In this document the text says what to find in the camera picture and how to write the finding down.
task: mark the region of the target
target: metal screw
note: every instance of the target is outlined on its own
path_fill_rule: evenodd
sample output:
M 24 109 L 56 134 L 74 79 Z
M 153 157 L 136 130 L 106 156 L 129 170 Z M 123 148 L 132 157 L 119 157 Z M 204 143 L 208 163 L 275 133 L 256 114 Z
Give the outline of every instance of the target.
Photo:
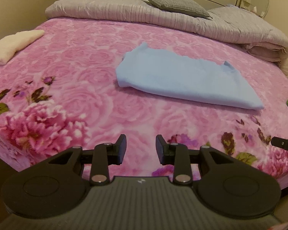
M 107 177 L 105 175 L 94 175 L 92 176 L 93 182 L 105 182 L 107 180 Z
M 176 176 L 176 181 L 178 181 L 178 182 L 188 182 L 190 180 L 191 180 L 191 177 L 188 175 L 182 174 L 182 175 Z

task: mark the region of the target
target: round pad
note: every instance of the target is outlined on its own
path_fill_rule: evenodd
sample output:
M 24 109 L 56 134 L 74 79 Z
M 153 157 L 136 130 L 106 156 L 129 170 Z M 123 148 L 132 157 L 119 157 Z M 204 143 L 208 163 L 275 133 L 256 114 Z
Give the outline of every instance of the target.
M 280 199 L 277 181 L 245 164 L 220 164 L 198 183 L 197 193 L 215 212 L 231 218 L 269 214 Z
M 26 218 L 53 217 L 77 206 L 85 197 L 85 182 L 65 165 L 31 167 L 2 186 L 4 203 Z
M 55 193 L 59 186 L 59 182 L 52 177 L 37 176 L 25 182 L 24 191 L 31 196 L 44 197 Z

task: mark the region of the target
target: light blue folded cloth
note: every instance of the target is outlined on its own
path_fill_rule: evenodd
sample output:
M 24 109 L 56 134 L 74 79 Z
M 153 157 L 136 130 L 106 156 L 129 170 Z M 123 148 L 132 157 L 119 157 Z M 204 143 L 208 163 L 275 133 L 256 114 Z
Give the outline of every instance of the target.
M 120 87 L 210 104 L 263 109 L 253 88 L 230 63 L 191 59 L 146 43 L 127 52 L 116 68 Z

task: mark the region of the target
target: round mirror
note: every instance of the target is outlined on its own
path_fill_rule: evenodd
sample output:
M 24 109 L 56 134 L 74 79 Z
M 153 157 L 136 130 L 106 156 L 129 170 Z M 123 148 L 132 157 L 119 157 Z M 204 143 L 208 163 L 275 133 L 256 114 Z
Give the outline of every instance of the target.
M 269 0 L 251 0 L 251 4 L 256 7 L 256 14 L 264 18 L 268 12 Z

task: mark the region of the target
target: pink rose pattern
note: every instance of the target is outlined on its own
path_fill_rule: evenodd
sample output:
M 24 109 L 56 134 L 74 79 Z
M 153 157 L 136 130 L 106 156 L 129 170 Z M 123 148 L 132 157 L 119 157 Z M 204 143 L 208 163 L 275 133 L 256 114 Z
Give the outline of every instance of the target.
M 149 24 L 51 19 L 45 35 L 0 67 L 0 158 L 20 171 L 73 145 L 92 149 L 127 135 L 111 176 L 172 176 L 161 166 L 155 136 L 199 149 L 211 145 L 288 186 L 288 152 L 271 136 L 288 138 L 288 80 L 273 63 L 238 46 Z M 251 111 L 120 88 L 115 68 L 142 42 L 191 58 L 229 61 L 265 105 Z M 194 179 L 200 179 L 192 165 Z M 88 177 L 89 167 L 84 177 Z

